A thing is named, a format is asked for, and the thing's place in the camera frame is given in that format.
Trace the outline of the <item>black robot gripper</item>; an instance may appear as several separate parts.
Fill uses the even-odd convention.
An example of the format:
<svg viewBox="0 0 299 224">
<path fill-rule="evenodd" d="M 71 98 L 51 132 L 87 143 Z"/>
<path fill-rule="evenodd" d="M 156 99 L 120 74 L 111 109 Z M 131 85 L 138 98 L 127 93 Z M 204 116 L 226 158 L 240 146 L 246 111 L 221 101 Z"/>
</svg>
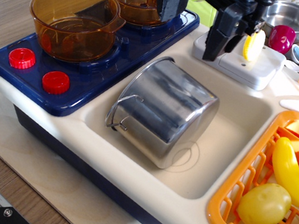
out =
<svg viewBox="0 0 299 224">
<path fill-rule="evenodd" d="M 179 16 L 187 7 L 188 0 L 156 0 L 161 22 Z M 260 32 L 262 16 L 276 0 L 205 0 L 216 10 L 205 43 L 202 59 L 215 61 L 224 53 L 230 53 L 246 35 Z"/>
</svg>

